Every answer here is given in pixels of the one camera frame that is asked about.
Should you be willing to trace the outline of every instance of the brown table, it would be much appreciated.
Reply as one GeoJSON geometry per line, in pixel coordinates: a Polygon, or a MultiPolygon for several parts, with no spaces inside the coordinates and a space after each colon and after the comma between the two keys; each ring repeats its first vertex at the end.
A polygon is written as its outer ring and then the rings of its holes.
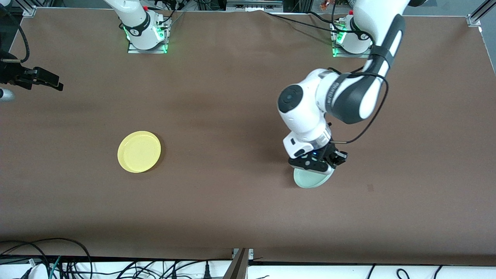
{"type": "MultiPolygon", "coordinates": [[[[342,147],[349,161],[330,181],[305,190],[286,162],[279,92],[364,62],[333,58],[326,31],[259,11],[188,12],[168,54],[128,55],[112,10],[39,9],[22,23],[26,66],[65,88],[14,88],[0,105],[0,238],[71,237],[95,256],[225,258],[243,246],[268,261],[495,264],[484,43],[463,17],[406,21],[376,123],[342,147]],[[131,174],[117,148],[139,130],[161,137],[165,157],[131,174]]],[[[23,56],[19,38],[13,52],[23,56]]],[[[337,140],[365,125],[330,120],[337,140]]]]}

